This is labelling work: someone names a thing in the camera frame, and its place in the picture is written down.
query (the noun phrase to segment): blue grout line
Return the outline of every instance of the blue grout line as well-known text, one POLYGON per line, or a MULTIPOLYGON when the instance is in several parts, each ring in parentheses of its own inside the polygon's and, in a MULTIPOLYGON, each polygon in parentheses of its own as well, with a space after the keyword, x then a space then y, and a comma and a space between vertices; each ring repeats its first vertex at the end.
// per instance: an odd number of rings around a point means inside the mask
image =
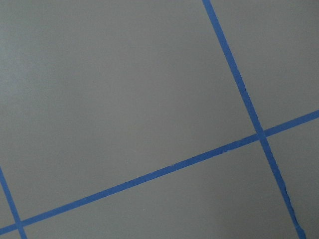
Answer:
POLYGON ((271 167, 271 170, 275 176, 276 182, 280 188, 281 194, 284 198, 285 204, 286 204, 287 209, 289 211, 290 217, 294 223, 294 226, 295 226, 295 229, 298 233, 298 236, 300 239, 306 239, 305 232, 301 228, 301 226, 299 225, 299 223, 297 221, 297 218, 296 218, 293 206, 291 204, 289 195, 286 191, 286 185, 285 185, 284 179, 281 176, 281 173, 279 171, 276 160, 271 152, 271 148, 270 148, 269 143, 267 141, 265 132, 264 132, 259 120, 258 120, 258 116, 257 116, 257 113, 256 113, 255 108, 253 106, 253 103, 248 95, 248 92, 246 91, 244 81, 241 77, 241 74, 240 74, 238 68, 237 68, 237 64, 236 64, 235 59, 233 57, 233 54, 229 48, 229 45, 227 43, 226 37, 223 33, 223 30, 220 26, 220 23, 218 21, 218 18, 216 16, 214 8, 213 8, 210 0, 202 0, 202 1, 203 1, 204 6, 205 6, 205 9, 207 11, 208 17, 211 21, 211 24, 215 30, 215 33, 217 35, 218 41, 221 45, 221 48, 224 52, 224 55, 226 57, 229 68, 233 74, 234 80, 236 82, 236 85, 237 85, 238 90, 240 92, 240 95, 242 97, 242 100, 243 100, 245 107, 248 111, 251 122, 253 123, 253 126, 254 126, 255 131, 257 133, 257 136, 259 138, 260 144, 264 150, 265 156, 266 156, 268 163, 271 167))
POLYGON ((272 136, 274 134, 280 133, 287 129, 299 126, 303 123, 312 121, 319 118, 319 110, 306 114, 304 116, 298 117, 296 119, 290 120, 288 122, 282 123, 278 126, 272 127, 270 129, 265 130, 266 137, 272 136))
POLYGON ((1 167, 0 167, 0 183, 2 185, 6 200, 8 201, 11 213, 12 213, 14 221, 15 221, 16 228, 18 229, 18 231, 20 233, 21 239, 27 239, 25 231, 23 229, 23 226, 21 225, 21 220, 20 220, 18 211, 17 211, 17 209, 15 207, 12 195, 10 193, 8 184, 6 183, 6 180, 4 178, 4 174, 2 172, 1 167))
MULTIPOLYGON (((278 126, 269 128, 269 129, 265 130, 265 135, 266 136, 271 136, 271 135, 280 133, 282 131, 288 130, 290 128, 299 126, 299 125, 301 125, 303 123, 306 123, 306 122, 309 122, 311 120, 315 120, 317 118, 319 118, 319 110, 315 111, 315 112, 312 112, 312 113, 309 113, 307 115, 298 117, 298 118, 293 119, 291 121, 285 122, 285 123, 280 124, 278 126)), ((169 166, 167 168, 170 168, 170 172, 167 171, 166 173, 163 173, 166 168, 160 169, 160 170, 156 171, 157 172, 157 176, 154 177, 153 179, 155 179, 157 177, 164 176, 164 175, 166 175, 168 173, 183 169, 183 168, 185 168, 187 166, 190 166, 192 164, 207 160, 207 159, 212 158, 214 156, 223 154, 223 153, 228 152, 230 150, 234 150, 234 149, 240 148, 242 146, 248 145, 248 144, 256 142, 256 141, 258 141, 258 137, 257 137, 256 134, 253 134, 253 135, 251 135, 249 137, 243 138, 241 140, 232 142, 230 144, 224 145, 222 147, 216 148, 216 149, 211 150, 209 152, 200 154, 200 155, 195 156, 193 158, 190 158, 190 159, 184 160, 182 162, 179 162, 177 164, 174 164, 172 166, 169 166)), ((104 197, 107 197, 107 196, 110 196, 112 194, 115 194, 117 192, 121 192, 121 191, 123 191, 125 189, 129 189, 129 188, 134 187, 134 186, 136 186, 138 184, 141 184, 143 182, 150 181, 150 180, 152 180, 152 178, 147 178, 147 176, 151 175, 151 174, 153 174, 153 173, 147 174, 147 175, 139 177, 137 179, 133 179, 133 180, 131 180, 129 182, 120 184, 120 185, 115 186, 113 188, 106 189, 106 190, 104 190, 104 191, 102 191, 100 193, 93 194, 93 195, 88 196, 86 198, 79 199, 79 200, 77 200, 77 201, 75 201, 73 203, 69 203, 69 204, 66 204, 64 206, 58 207, 56 209, 47 211, 45 213, 41 213, 41 214, 39 214, 37 216, 34 216, 32 218, 28 218, 28 219, 22 221, 22 225, 23 226, 28 226, 28 225, 40 222, 40 221, 45 220, 47 218, 51 218, 51 217, 54 217, 54 216, 56 216, 58 214, 67 212, 67 211, 69 211, 71 209, 75 209, 75 208, 81 207, 81 206, 83 206, 85 204, 88 204, 90 202, 94 202, 94 201, 97 201, 97 200, 102 199, 104 197), (130 182, 135 182, 135 180, 141 179, 143 177, 146 179, 145 181, 142 181, 142 182, 136 183, 136 184, 132 183, 131 186, 129 186, 130 182)), ((12 225, 3 227, 3 228, 0 229, 0 235, 12 232, 12 231, 14 231, 16 229, 17 229, 16 224, 12 224, 12 225)))

